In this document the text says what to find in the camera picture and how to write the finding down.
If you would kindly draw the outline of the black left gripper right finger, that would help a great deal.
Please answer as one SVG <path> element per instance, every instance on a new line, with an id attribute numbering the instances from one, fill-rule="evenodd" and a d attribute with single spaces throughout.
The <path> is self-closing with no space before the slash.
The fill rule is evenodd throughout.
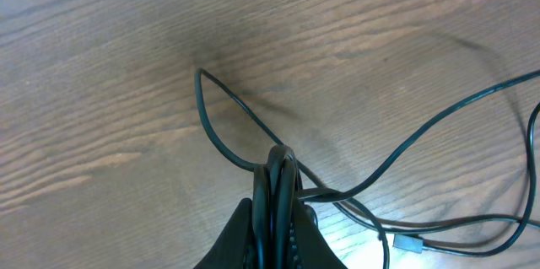
<path id="1" fill-rule="evenodd" d="M 321 235 L 313 208 L 293 201 L 294 255 L 304 269 L 346 269 Z"/>

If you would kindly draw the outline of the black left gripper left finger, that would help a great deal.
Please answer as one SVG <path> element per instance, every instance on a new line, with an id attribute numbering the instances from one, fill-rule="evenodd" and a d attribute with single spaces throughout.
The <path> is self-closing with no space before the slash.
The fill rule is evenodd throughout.
<path id="1" fill-rule="evenodd" d="M 195 269 L 254 268 L 256 257 L 251 226 L 252 201 L 244 198 L 210 251 L 195 265 Z"/>

